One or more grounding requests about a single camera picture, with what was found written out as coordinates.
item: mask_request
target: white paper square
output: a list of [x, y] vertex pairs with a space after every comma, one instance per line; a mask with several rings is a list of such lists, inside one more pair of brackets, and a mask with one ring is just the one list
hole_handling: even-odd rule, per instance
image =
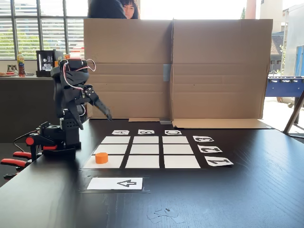
[[163, 144], [189, 144], [186, 136], [163, 136]]
[[107, 136], [101, 144], [128, 144], [130, 136]]
[[193, 154], [189, 144], [168, 144], [163, 145], [164, 154]]
[[205, 142], [213, 142], [214, 141], [212, 138], [210, 138], [208, 136], [194, 136], [193, 138], [196, 142], [199, 142], [199, 143], [200, 142], [205, 143]]
[[233, 165], [231, 161], [227, 158], [219, 158], [219, 157], [208, 157], [205, 156], [205, 159], [210, 166], [224, 166], [224, 165]]
[[116, 135], [128, 135], [129, 131], [125, 131], [125, 130], [115, 130], [113, 131], [112, 134], [116, 134]]
[[138, 130], [138, 134], [154, 134], [153, 130]]
[[193, 155], [165, 155], [166, 169], [199, 169], [200, 165]]
[[118, 169], [122, 164], [124, 159], [123, 155], [117, 156], [108, 156], [109, 161], [106, 164], [96, 164], [95, 156], [91, 156], [91, 158], [86, 162], [83, 169]]
[[142, 177], [94, 177], [88, 190], [141, 190]]
[[217, 146], [200, 146], [199, 147], [199, 151], [202, 153], [220, 153], [223, 152], [219, 147]]
[[160, 167], [159, 155], [130, 155], [126, 168], [158, 169]]
[[166, 130], [165, 134], [167, 135], [177, 135], [177, 134], [181, 134], [181, 131], [176, 131], [176, 130]]
[[158, 142], [159, 142], [158, 136], [135, 136], [133, 140], [133, 144], [139, 144], [139, 143], [154, 144]]
[[107, 154], [125, 154], [127, 150], [128, 144], [112, 144], [112, 145], [105, 145], [101, 144], [97, 147], [94, 151], [96, 153], [107, 153]]
[[158, 144], [133, 144], [130, 154], [159, 154]]

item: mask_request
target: black table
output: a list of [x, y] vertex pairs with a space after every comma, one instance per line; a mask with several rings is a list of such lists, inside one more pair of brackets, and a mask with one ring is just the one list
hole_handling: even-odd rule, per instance
[[[303, 228], [304, 145], [274, 129], [182, 130], [210, 136], [232, 167], [200, 170], [81, 170], [113, 130], [173, 130], [160, 123], [90, 120], [76, 161], [40, 157], [0, 188], [1, 228]], [[92, 176], [146, 177], [148, 192], [83, 191]], [[152, 224], [149, 206], [171, 207], [186, 222]]]

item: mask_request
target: number card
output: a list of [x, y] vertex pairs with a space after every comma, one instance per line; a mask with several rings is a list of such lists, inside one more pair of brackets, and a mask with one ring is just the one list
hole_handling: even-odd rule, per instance
[[129, 131], [115, 130], [115, 131], [113, 131], [112, 134], [115, 134], [115, 135], [128, 135]]
[[165, 134], [167, 134], [167, 135], [176, 135], [176, 134], [181, 134], [181, 132], [180, 131], [165, 131]]
[[154, 134], [153, 130], [138, 130], [138, 134]]
[[217, 146], [200, 146], [199, 147], [199, 151], [202, 153], [219, 153], [219, 152], [223, 152], [219, 149], [219, 147]]
[[218, 157], [208, 157], [205, 156], [208, 165], [210, 166], [224, 166], [224, 165], [233, 165], [231, 161], [227, 158], [218, 158]]
[[199, 142], [199, 143], [200, 142], [201, 143], [204, 143], [204, 142], [214, 142], [214, 140], [212, 138], [207, 137], [207, 136], [194, 136], [193, 138], [194, 138], [194, 140], [196, 142]]

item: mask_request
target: black arrow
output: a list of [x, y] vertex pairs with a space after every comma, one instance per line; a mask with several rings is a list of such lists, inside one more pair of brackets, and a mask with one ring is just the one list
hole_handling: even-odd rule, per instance
[[117, 184], [128, 188], [130, 185], [136, 185], [136, 182], [131, 182], [131, 180], [125, 180], [122, 182], [118, 182]]
[[227, 162], [227, 163], [229, 163], [229, 161], [228, 160], [222, 160], [222, 161], [211, 161], [211, 160], [208, 160], [209, 162], [211, 162], [211, 163], [213, 163], [213, 164], [216, 164], [217, 165], [217, 162], [219, 163], [219, 162]]
[[200, 149], [201, 151], [203, 151], [203, 152], [208, 152], [207, 150], [213, 150], [213, 151], [221, 151], [219, 148], [214, 148], [214, 149], [212, 149], [212, 148], [201, 148]]

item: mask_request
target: black hair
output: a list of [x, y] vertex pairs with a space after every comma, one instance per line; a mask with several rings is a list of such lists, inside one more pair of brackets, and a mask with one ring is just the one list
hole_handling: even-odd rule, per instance
[[133, 14], [133, 17], [131, 19], [140, 19], [140, 13], [139, 13], [139, 7], [138, 7], [137, 0], [120, 0], [120, 2], [123, 6], [133, 5], [134, 6], [134, 14]]

